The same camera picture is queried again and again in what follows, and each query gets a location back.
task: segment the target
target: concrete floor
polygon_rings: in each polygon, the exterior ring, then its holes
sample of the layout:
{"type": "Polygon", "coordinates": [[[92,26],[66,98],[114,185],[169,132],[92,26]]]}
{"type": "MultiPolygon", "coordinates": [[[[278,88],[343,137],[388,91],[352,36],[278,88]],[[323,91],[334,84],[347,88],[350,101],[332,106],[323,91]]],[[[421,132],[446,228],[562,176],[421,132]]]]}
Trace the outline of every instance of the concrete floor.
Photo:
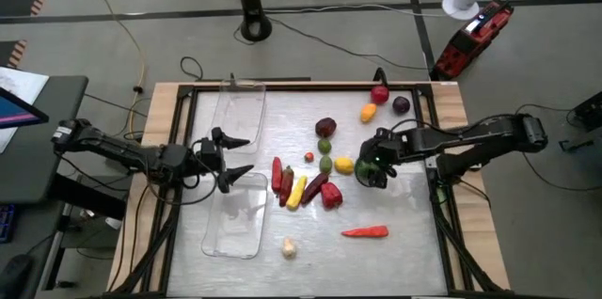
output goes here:
{"type": "MultiPolygon", "coordinates": [[[[117,12],[155,12],[237,8],[237,0],[109,0],[117,12]]],[[[420,0],[438,2],[440,0],[420,0]]],[[[368,2],[407,3],[409,0],[263,0],[266,7],[368,2]]],[[[440,10],[425,13],[440,14],[440,10]]],[[[106,14],[102,0],[46,0],[41,15],[106,14]]],[[[364,53],[377,53],[400,64],[423,66],[414,18],[395,12],[332,12],[280,15],[277,18],[313,35],[364,53]]],[[[492,46],[459,79],[468,118],[514,112],[522,103],[572,107],[602,86],[599,35],[602,5],[519,7],[492,46]]],[[[192,55],[206,78],[298,77],[314,80],[371,79],[376,65],[304,39],[275,25],[270,39],[245,46],[232,38],[240,17],[130,21],[127,26],[149,62],[145,88],[150,96],[157,82],[188,81],[180,58],[192,55]]],[[[425,18],[437,57],[461,23],[425,18]]],[[[137,54],[118,25],[77,24],[1,25],[0,40],[27,39],[21,69],[49,75],[84,74],[88,93],[129,105],[137,80],[137,54]]],[[[389,79],[422,81],[425,71],[383,65],[389,79]]],[[[147,104],[139,110],[146,112],[147,104]]],[[[563,114],[529,110],[541,117],[550,135],[548,148],[532,157],[539,171],[569,187],[599,183],[600,154],[596,147],[576,154],[561,153],[556,141],[577,130],[563,114]]],[[[118,131],[125,113],[89,99],[80,117],[99,128],[118,131]]],[[[142,129],[144,119],[136,123],[142,129]]],[[[94,175],[116,175],[104,159],[78,154],[78,163],[94,175]]],[[[602,191],[571,193],[539,181],[518,154],[494,161],[483,171],[492,200],[501,251],[512,288],[520,293],[599,298],[602,284],[602,191]]],[[[80,289],[42,293],[40,298],[71,298],[98,294],[108,278],[104,261],[66,257],[61,279],[77,281],[80,289]]]]}

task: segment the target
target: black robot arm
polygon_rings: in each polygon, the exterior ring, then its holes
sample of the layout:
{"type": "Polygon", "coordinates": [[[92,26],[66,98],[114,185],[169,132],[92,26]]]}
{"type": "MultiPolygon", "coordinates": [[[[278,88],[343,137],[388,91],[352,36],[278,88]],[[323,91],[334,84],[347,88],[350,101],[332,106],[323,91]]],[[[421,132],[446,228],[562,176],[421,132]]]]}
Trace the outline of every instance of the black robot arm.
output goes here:
{"type": "Polygon", "coordinates": [[[110,137],[86,119],[61,120],[53,136],[55,152],[91,151],[121,163],[133,172],[143,172],[149,181],[162,187],[182,185],[186,177],[215,172],[217,186],[227,193],[230,185],[253,165],[226,169],[222,148],[235,149],[248,140],[230,138],[220,128],[212,129],[212,138],[200,139],[200,150],[178,144],[142,147],[110,137]]]}
{"type": "Polygon", "coordinates": [[[438,155],[439,178],[462,176],[471,166],[486,165],[493,158],[517,150],[538,152],[547,145],[547,136],[538,118],[530,115],[503,115],[475,124],[439,129],[434,126],[393,132],[379,128],[365,141],[356,164],[356,176],[370,187],[387,187],[387,176],[396,177],[393,165],[416,162],[438,155]],[[460,154],[444,149],[474,145],[460,154]]]}

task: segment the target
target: red power tool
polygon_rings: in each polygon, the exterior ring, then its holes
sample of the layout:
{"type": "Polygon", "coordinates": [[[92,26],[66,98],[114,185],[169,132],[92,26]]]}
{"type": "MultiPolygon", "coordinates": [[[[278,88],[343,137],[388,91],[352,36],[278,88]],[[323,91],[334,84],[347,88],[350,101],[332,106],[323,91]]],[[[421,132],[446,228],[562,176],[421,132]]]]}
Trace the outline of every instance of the red power tool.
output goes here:
{"type": "Polygon", "coordinates": [[[479,56],[498,36],[514,11],[508,1],[491,1],[473,20],[453,35],[432,73],[448,79],[459,76],[472,59],[479,56]]]}

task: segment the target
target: black metal frame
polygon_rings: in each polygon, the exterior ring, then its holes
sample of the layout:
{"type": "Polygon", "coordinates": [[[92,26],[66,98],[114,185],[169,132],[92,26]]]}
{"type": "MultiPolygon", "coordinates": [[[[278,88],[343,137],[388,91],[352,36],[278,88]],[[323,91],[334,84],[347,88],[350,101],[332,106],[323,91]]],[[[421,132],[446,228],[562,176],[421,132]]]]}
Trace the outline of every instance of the black metal frame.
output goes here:
{"type": "MultiPolygon", "coordinates": [[[[299,90],[299,91],[365,90],[368,92],[368,91],[370,91],[370,89],[372,87],[373,87],[372,84],[357,85],[357,84],[345,84],[344,82],[341,82],[339,85],[335,85],[335,86],[328,86],[328,85],[307,86],[307,85],[295,85],[294,83],[290,83],[288,85],[282,85],[282,86],[266,86],[266,89],[267,89],[267,91],[275,91],[275,90],[290,90],[290,91],[295,91],[295,90],[299,90]]],[[[433,124],[438,123],[438,120],[436,118],[433,90],[429,84],[415,84],[415,85],[395,85],[395,84],[393,84],[393,85],[389,85],[389,89],[396,90],[396,91],[403,90],[403,91],[411,92],[412,103],[414,105],[414,111],[415,111],[416,117],[420,120],[423,120],[422,111],[421,111],[421,107],[420,107],[421,106],[420,96],[425,97],[426,101],[427,101],[427,107],[429,110],[430,121],[433,124]]],[[[199,92],[218,91],[218,90],[219,90],[219,85],[215,85],[215,86],[180,86],[180,88],[178,90],[178,97],[177,97],[177,101],[176,101],[176,107],[174,110],[174,116],[172,119],[172,127],[171,127],[171,131],[169,133],[169,142],[170,143],[174,143],[176,140],[176,136],[177,136],[177,133],[179,130],[179,124],[180,124],[181,117],[182,117],[182,111],[183,111],[182,109],[183,109],[184,99],[190,98],[190,103],[189,103],[189,107],[188,107],[188,119],[186,121],[185,129],[184,129],[184,138],[183,138],[183,144],[188,145],[188,143],[190,142],[190,137],[191,137],[191,133],[192,133],[192,125],[193,125],[194,118],[195,118],[194,110],[197,108],[199,92]]],[[[431,173],[427,173],[427,177],[429,177],[429,178],[427,178],[429,188],[431,189],[431,191],[435,191],[436,174],[433,174],[431,169],[427,169],[427,172],[431,172],[431,173]]],[[[450,221],[451,221],[454,231],[456,231],[456,234],[461,237],[462,230],[460,228],[460,222],[459,222],[459,217],[458,217],[458,213],[457,213],[457,208],[455,207],[455,198],[453,197],[453,193],[448,195],[448,197],[449,197],[449,200],[446,203],[448,206],[450,206],[448,208],[449,213],[450,213],[450,221]]],[[[158,206],[155,209],[155,215],[154,215],[153,222],[152,222],[152,230],[151,230],[151,237],[150,237],[151,241],[156,237],[156,232],[158,232],[159,228],[161,227],[161,218],[163,216],[164,206],[160,206],[160,205],[161,204],[158,203],[158,206]]],[[[161,271],[161,277],[160,277],[160,283],[159,283],[159,289],[158,289],[159,293],[162,293],[163,295],[166,295],[166,291],[167,291],[167,281],[169,278],[169,272],[170,272],[170,268],[171,268],[171,260],[173,257],[173,246],[175,243],[176,232],[177,232],[177,228],[174,228],[172,233],[170,234],[170,236],[167,238],[167,242],[166,242],[166,253],[165,253],[165,257],[164,257],[164,263],[163,263],[163,267],[162,267],[162,271],[161,271]]],[[[437,235],[437,242],[439,245],[439,251],[440,251],[440,255],[441,255],[443,273],[444,273],[444,276],[446,279],[446,288],[447,288],[448,292],[451,292],[454,290],[454,281],[453,281],[450,254],[449,254],[449,250],[447,247],[447,240],[445,238],[445,235],[439,228],[436,228],[436,235],[437,235]]],[[[466,270],[467,273],[464,274],[466,265],[464,265],[464,263],[461,260],[460,260],[460,265],[463,267],[462,268],[463,279],[466,279],[466,278],[470,279],[470,274],[467,272],[467,270],[466,270]]],[[[148,281],[146,283],[143,281],[143,283],[142,283],[143,287],[141,289],[142,291],[149,290],[151,272],[152,272],[152,268],[149,268],[149,270],[147,270],[147,273],[143,277],[143,280],[148,279],[148,281]]]]}

